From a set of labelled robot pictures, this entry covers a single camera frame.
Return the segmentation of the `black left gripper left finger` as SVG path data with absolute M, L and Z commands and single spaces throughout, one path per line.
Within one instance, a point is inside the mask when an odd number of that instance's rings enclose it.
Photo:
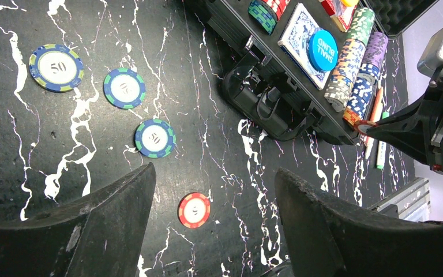
M 149 163 L 69 204 L 0 222 L 0 276 L 134 276 L 155 187 Z

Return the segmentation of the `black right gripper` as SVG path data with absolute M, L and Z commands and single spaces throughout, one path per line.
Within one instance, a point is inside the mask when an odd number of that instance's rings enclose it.
M 426 93 L 377 122 L 366 134 L 443 175 L 443 28 L 430 38 L 417 70 L 430 77 Z

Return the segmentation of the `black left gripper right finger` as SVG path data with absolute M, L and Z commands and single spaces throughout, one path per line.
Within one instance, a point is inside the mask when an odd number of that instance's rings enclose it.
M 443 276 L 443 223 L 379 214 L 284 168 L 275 193 L 295 276 Z

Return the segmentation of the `red five chip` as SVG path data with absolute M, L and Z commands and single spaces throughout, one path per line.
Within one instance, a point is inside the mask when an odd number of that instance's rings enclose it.
M 201 227 L 209 218 L 211 203 L 202 193 L 191 192 L 185 195 L 178 205 L 178 219 L 190 229 Z
M 378 124 L 376 122 L 367 121 L 367 120 L 359 120 L 354 123 L 353 128 L 355 131 L 357 131 L 361 135 L 367 136 L 369 130 L 371 130 L 372 128 L 375 128 L 377 126 L 378 126 Z

